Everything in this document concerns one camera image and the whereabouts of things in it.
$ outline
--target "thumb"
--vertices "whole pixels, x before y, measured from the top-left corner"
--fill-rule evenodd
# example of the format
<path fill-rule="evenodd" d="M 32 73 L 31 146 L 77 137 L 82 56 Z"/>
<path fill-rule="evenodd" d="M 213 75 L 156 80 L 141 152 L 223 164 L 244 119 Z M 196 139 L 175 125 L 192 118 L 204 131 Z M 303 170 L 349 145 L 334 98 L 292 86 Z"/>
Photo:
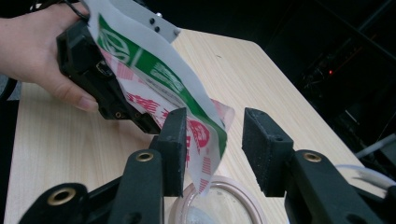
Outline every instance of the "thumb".
<path fill-rule="evenodd" d="M 50 70 L 52 72 L 46 75 L 42 83 L 37 82 L 38 85 L 58 99 L 79 109 L 89 112 L 98 110 L 96 100 L 69 78 L 62 75 L 57 66 L 56 69 L 49 69 L 48 72 Z"/>

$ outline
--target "green stripe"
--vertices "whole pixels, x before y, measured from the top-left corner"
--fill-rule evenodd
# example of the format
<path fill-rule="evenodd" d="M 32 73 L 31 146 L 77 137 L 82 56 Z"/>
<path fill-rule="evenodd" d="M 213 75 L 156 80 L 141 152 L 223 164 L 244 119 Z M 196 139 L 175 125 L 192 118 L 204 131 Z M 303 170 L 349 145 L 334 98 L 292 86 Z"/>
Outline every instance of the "green stripe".
<path fill-rule="evenodd" d="M 131 67 L 140 47 L 111 29 L 101 15 L 99 15 L 99 27 L 98 45 L 119 58 L 128 67 Z M 226 147 L 227 133 L 200 107 L 180 78 L 159 58 L 144 49 L 134 66 L 178 95 L 196 118 L 210 125 L 217 132 L 219 154 L 222 157 Z"/>

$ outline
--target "human hand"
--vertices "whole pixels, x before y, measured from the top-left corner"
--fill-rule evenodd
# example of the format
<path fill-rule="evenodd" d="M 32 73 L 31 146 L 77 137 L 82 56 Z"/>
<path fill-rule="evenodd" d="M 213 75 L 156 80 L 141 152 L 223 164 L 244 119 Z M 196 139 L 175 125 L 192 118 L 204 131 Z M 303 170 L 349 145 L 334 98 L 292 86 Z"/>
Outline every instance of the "human hand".
<path fill-rule="evenodd" d="M 73 6 L 88 14 L 81 3 Z M 56 37 L 78 19 L 66 4 L 0 19 L 0 74 L 36 83 L 62 101 L 85 111 L 96 111 L 95 99 L 62 75 L 57 62 Z"/>

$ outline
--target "wood grain surface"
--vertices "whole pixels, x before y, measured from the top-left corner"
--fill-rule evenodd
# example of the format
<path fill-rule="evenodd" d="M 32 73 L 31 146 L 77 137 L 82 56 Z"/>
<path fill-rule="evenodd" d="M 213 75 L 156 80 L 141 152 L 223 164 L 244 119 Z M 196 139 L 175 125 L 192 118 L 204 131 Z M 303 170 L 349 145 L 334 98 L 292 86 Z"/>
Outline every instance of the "wood grain surface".
<path fill-rule="evenodd" d="M 260 202 L 268 223 L 286 223 L 283 199 L 265 198 L 241 149 L 245 107 L 269 114 L 294 140 L 334 164 L 360 164 L 262 49 L 249 41 L 183 30 L 173 44 L 208 95 L 235 110 L 216 175 L 241 183 Z M 17 223 L 35 199 L 55 185 L 96 189 L 122 174 L 128 156 L 152 136 L 131 121 L 104 120 L 66 105 L 35 84 L 23 84 L 5 223 Z M 190 184 L 186 176 L 185 187 Z M 176 198 L 165 198 L 165 222 Z"/>

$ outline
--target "wooden table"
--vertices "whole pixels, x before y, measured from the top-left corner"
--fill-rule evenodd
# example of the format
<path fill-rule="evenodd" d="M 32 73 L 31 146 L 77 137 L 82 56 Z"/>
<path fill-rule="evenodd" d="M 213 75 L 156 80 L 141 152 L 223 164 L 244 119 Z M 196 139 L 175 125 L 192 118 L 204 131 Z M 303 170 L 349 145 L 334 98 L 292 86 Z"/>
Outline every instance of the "wooden table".
<path fill-rule="evenodd" d="M 269 223 L 286 223 L 286 213 L 283 199 L 260 192 L 241 149 L 245 107 L 268 113 L 294 140 L 295 149 L 319 151 L 334 164 L 360 164 L 258 45 L 189 30 L 173 45 L 208 95 L 235 109 L 216 175 L 242 183 L 259 200 Z M 59 102 L 34 84 L 23 84 L 5 223 L 17 223 L 55 185 L 78 182 L 93 190 L 120 176 L 128 156 L 150 140 L 131 121 L 104 120 L 99 113 Z M 165 199 L 166 220 L 174 200 Z"/>

